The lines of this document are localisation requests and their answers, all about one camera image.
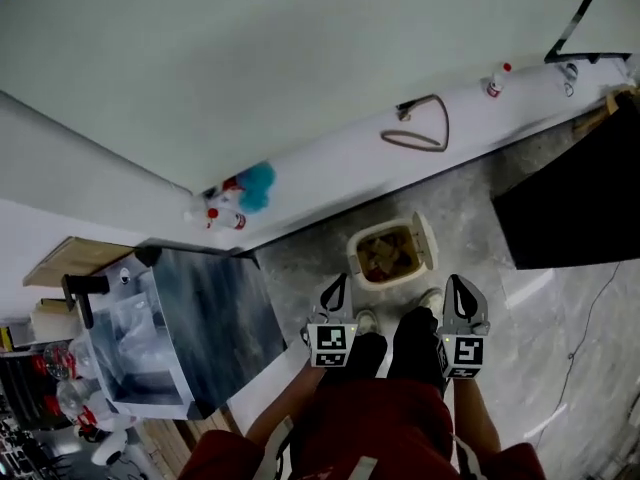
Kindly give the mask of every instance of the black pants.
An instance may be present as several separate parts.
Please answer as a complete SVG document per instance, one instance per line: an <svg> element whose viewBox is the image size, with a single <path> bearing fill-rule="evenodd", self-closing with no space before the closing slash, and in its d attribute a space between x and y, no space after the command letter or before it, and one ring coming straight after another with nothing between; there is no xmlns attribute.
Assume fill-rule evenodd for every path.
<svg viewBox="0 0 640 480"><path fill-rule="evenodd" d="M444 396L445 380L440 370L435 336L438 321L429 308L417 307L400 320L393 337L393 361L388 379L412 379L431 384ZM387 352L387 340L376 333L356 336L344 368L328 368L320 386L376 376Z"/></svg>

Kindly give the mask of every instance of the red shirt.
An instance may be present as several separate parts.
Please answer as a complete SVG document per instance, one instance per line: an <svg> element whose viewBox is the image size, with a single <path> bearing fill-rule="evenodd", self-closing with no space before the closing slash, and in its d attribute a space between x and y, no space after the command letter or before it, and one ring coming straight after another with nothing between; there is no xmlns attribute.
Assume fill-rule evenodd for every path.
<svg viewBox="0 0 640 480"><path fill-rule="evenodd" d="M449 410L430 385L371 379L323 387L294 429L291 478L347 480L361 457L371 457L377 462L370 480L458 480L452 432ZM240 436L207 432L180 480L251 480L263 453ZM544 480L529 444L480 466L489 480Z"/></svg>

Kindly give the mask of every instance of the person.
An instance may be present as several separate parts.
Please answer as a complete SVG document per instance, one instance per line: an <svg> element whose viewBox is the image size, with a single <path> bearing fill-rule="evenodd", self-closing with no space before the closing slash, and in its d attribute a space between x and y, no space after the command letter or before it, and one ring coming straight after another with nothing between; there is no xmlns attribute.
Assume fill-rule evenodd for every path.
<svg viewBox="0 0 640 480"><path fill-rule="evenodd" d="M454 379L454 427L443 402L431 309L442 291L429 290L400 320L387 378L375 378L387 351L372 312L358 314L359 332L344 368L309 363L257 418L245 437L204 434L180 480L252 480L274 429L287 417L292 480L539 480L542 467L528 443L502 450L475 380ZM460 472L451 465L458 444Z"/></svg>

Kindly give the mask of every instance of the concrete floor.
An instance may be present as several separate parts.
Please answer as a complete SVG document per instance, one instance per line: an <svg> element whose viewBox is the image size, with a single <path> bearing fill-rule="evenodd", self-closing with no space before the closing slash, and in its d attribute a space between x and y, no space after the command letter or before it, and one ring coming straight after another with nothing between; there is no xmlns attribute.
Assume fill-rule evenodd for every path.
<svg viewBox="0 0 640 480"><path fill-rule="evenodd" d="M596 473L614 452L640 391L640 261L622 263L596 301L559 404L568 356L617 265L516 271L490 202L574 140L571 123L565 123L259 249L256 255L287 342L299 336L313 288L349 271L348 239L419 210L438 241L439 270L383 292L365 292L354 283L354 307L376 312L390 345L379 375L388 368L391 338L412 301L430 286L444 287L449 275L462 274L489 300L492 329L478 383L503 446L533 443L550 480ZM451 395L450 388L445 401L453 411ZM544 433L536 431L556 408Z"/></svg>

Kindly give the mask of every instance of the brown hose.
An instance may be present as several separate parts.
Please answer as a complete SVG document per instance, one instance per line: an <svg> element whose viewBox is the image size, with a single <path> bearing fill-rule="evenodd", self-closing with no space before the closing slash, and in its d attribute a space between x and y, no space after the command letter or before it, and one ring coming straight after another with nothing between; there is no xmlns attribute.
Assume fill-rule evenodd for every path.
<svg viewBox="0 0 640 480"><path fill-rule="evenodd" d="M401 146L409 149L416 149L418 151L428 151L431 153L442 153L449 146L449 113L447 112L447 107L444 104L442 99L435 95L430 94L429 96L425 96L424 98L420 98L409 102L406 108L398 109L397 116L399 121L409 121L411 119L411 112L415 110L420 105L424 105L425 103L429 103L430 101L437 101L444 112L444 119L446 123L446 131L444 142L441 144L435 139L430 137L425 137L424 135L420 135L419 133L408 132L405 130L383 130L380 132L380 138L390 144L394 144L396 146ZM410 144L402 141L402 139L396 139L394 137L409 137L412 139L418 139L428 144L432 144L432 146L418 146L416 144Z"/></svg>

